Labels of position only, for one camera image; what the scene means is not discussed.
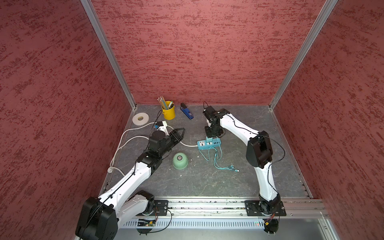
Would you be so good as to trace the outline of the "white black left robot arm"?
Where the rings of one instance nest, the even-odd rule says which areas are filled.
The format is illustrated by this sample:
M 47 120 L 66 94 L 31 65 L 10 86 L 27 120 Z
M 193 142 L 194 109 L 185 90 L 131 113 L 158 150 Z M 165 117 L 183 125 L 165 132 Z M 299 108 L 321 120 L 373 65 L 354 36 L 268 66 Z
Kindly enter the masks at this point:
M 154 196 L 137 188 L 161 165 L 164 154 L 180 143 L 185 128 L 166 134 L 152 133 L 148 149 L 134 167 L 117 184 L 97 198 L 88 198 L 81 210 L 75 234 L 81 240 L 112 240 L 124 222 L 139 214 L 150 215 L 154 210 Z

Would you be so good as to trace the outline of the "teal power strip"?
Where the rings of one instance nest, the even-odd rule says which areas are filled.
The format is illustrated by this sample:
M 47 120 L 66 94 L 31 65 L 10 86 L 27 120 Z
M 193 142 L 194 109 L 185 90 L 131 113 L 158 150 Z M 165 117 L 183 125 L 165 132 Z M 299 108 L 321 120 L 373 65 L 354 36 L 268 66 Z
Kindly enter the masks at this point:
M 209 150 L 211 148 L 219 148 L 221 144 L 222 142 L 220 138 L 213 138 L 213 141 L 211 143 L 207 143 L 206 139 L 197 141 L 197 146 L 199 150 Z

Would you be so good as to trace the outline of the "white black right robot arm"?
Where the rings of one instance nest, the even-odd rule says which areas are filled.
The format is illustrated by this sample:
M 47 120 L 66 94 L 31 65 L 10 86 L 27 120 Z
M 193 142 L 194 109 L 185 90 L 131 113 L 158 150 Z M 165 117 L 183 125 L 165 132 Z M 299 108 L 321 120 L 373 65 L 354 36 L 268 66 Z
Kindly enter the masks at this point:
M 260 188 L 259 211 L 265 216 L 273 215 L 280 207 L 281 196 L 272 173 L 273 148 L 269 134 L 248 127 L 226 109 L 216 111 L 207 106 L 203 114 L 208 122 L 208 133 L 219 136 L 227 130 L 247 146 L 246 160 L 254 167 Z

